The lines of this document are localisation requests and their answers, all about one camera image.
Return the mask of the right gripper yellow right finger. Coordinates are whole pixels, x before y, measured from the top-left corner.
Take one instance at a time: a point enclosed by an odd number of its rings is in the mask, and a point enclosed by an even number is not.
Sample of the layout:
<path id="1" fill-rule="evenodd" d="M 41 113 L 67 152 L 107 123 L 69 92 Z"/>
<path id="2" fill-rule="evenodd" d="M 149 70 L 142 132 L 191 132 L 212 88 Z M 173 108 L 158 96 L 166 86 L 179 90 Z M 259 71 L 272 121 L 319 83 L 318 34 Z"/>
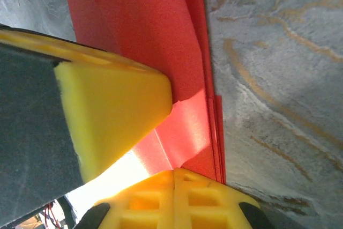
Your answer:
<path id="1" fill-rule="evenodd" d="M 205 176 L 174 170 L 175 228 L 270 228 L 252 197 Z"/>

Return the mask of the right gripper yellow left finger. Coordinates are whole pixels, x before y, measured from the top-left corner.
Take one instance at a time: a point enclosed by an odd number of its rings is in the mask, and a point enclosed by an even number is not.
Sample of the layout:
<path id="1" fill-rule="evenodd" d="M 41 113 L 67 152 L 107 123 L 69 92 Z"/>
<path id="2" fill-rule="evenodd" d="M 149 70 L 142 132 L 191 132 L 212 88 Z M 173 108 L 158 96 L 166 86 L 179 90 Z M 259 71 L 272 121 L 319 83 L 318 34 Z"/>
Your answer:
<path id="1" fill-rule="evenodd" d="M 160 172 L 97 201 L 78 228 L 173 228 L 174 172 Z"/>

